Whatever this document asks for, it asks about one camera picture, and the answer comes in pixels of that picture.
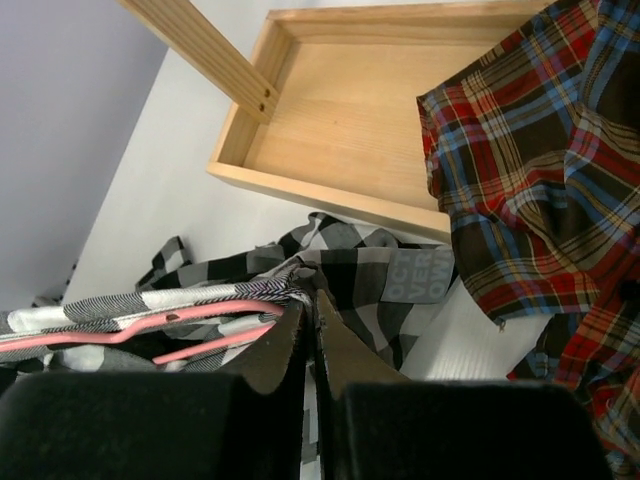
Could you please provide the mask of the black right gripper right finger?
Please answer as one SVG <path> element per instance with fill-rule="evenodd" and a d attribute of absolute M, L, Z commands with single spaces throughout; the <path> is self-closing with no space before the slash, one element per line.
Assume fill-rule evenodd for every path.
<path fill-rule="evenodd" d="M 564 388 L 539 382 L 413 381 L 343 322 L 315 310 L 325 479 L 608 479 L 591 422 Z"/>

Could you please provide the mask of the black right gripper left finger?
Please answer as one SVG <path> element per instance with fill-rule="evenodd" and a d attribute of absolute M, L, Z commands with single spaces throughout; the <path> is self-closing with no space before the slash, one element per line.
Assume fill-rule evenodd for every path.
<path fill-rule="evenodd" d="M 1 398 L 5 479 L 296 479 L 305 309 L 212 373 L 47 373 Z"/>

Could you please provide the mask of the black white checkered shirt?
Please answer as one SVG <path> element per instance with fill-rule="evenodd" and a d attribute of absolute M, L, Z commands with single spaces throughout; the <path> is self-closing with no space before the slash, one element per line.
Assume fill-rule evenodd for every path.
<path fill-rule="evenodd" d="M 1 316 L 5 479 L 379 476 L 421 394 L 400 368 L 457 276 L 444 244 L 313 213 L 135 290 Z"/>

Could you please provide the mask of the pink wire hanger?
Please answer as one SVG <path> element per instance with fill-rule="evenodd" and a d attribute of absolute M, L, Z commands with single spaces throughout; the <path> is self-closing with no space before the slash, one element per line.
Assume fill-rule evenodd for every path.
<path fill-rule="evenodd" d="M 284 307 L 259 300 L 226 300 L 127 318 L 107 332 L 58 331 L 1 342 L 3 356 L 68 351 L 79 347 L 130 347 L 156 366 L 200 354 L 244 347 L 266 334 Z"/>

